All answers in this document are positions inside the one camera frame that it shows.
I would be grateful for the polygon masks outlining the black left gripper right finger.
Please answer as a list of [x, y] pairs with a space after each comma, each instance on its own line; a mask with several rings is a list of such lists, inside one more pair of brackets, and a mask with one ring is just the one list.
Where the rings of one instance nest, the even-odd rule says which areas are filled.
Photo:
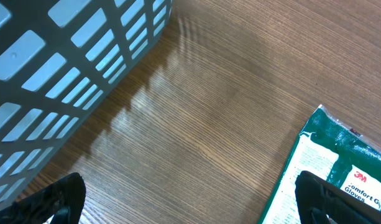
[[308, 171], [295, 181], [301, 224], [381, 224], [381, 212]]

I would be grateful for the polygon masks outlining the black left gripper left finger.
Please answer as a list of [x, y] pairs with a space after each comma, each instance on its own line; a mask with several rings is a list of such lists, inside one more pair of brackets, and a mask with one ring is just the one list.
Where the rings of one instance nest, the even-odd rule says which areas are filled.
[[48, 187], [0, 211], [0, 224], [78, 224], [85, 204], [82, 176], [71, 173]]

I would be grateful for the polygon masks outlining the green foil packet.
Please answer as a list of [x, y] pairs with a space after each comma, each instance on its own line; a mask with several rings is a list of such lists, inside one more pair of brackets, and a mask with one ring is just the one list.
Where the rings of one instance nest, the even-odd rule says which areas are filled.
[[319, 105], [298, 133], [259, 223], [301, 223], [295, 181], [304, 170], [381, 212], [381, 149]]

